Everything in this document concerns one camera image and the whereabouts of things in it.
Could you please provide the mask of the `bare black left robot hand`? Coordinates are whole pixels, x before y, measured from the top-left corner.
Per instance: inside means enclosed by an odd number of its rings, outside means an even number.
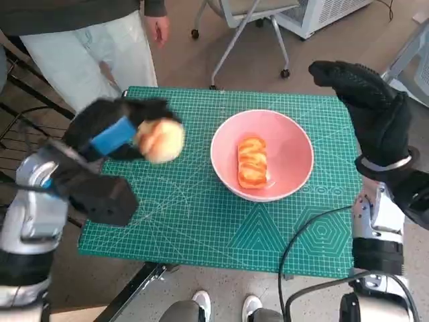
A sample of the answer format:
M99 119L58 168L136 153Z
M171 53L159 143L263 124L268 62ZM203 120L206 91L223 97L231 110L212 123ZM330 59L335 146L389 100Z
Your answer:
M182 123L165 99L97 99L76 115L62 140L88 162L143 159L129 141L143 122L161 120Z

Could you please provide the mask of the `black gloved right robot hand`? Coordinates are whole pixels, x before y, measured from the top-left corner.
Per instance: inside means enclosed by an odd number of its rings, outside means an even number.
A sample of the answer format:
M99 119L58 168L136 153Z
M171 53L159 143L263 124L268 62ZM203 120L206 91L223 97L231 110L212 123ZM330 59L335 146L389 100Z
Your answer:
M333 89L347 108L364 159L385 168L410 155L407 93L362 64L318 60L308 71L316 85Z

